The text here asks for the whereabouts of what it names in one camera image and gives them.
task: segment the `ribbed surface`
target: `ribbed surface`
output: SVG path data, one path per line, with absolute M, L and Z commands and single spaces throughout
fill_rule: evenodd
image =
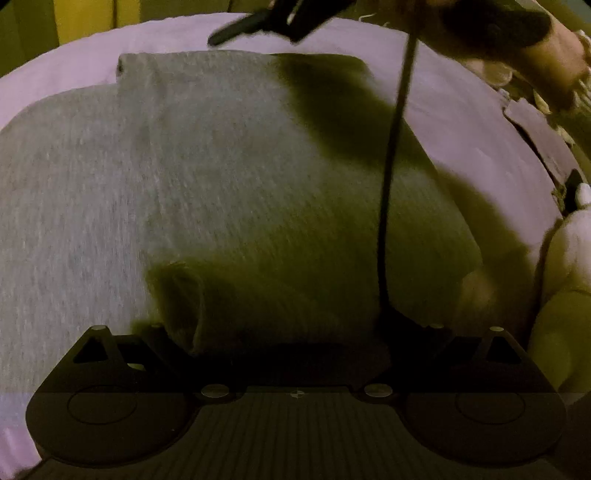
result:
M 551 465 L 488 470 L 460 465 L 422 447 L 395 411 L 346 390 L 263 393 L 206 407 L 187 434 L 136 465 L 86 470 L 50 460 L 31 480 L 78 479 L 564 479 Z

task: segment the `black clip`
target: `black clip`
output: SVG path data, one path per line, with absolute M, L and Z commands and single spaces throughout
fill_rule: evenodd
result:
M 258 10 L 217 30 L 207 44 L 218 47 L 239 35 L 259 31 L 277 33 L 298 43 L 354 3 L 355 0 L 277 0 L 272 8 Z

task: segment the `wrist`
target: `wrist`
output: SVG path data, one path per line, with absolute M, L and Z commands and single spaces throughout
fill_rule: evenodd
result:
M 508 57 L 506 63 L 556 110 L 571 107 L 573 88 L 589 70 L 585 47 L 577 34 L 554 17 L 551 31 L 542 42 Z

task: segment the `metal screw head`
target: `metal screw head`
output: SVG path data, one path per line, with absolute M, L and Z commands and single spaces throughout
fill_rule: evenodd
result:
M 369 397 L 373 398 L 385 398 L 392 395 L 393 390 L 390 385 L 382 384 L 382 383 L 373 383 L 370 385 L 366 385 L 365 394 Z
M 222 384 L 210 384 L 205 385 L 201 389 L 201 394 L 207 398 L 222 398 L 230 393 L 230 389 L 226 385 Z

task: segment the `black cable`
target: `black cable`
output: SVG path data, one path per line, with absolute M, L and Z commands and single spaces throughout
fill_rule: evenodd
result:
M 386 162 L 384 165 L 384 180 L 382 184 L 382 199 L 379 208 L 379 226 L 378 226 L 378 288 L 379 301 L 382 312 L 391 308 L 390 297 L 388 294 L 388 280 L 386 275 L 386 233 L 388 230 L 388 209 L 390 205 L 390 191 L 392 184 L 392 168 L 398 149 L 400 139 L 400 130 L 402 128 L 404 107 L 410 88 L 411 75 L 413 73 L 414 57 L 417 51 L 418 36 L 423 27 L 424 20 L 424 0 L 417 0 L 414 7 L 412 25 L 408 35 L 406 51 L 404 54 L 404 63 L 402 64 L 402 73 L 398 87 L 398 97 L 394 116 L 390 126 L 390 136 L 388 140 L 388 150 L 386 153 Z

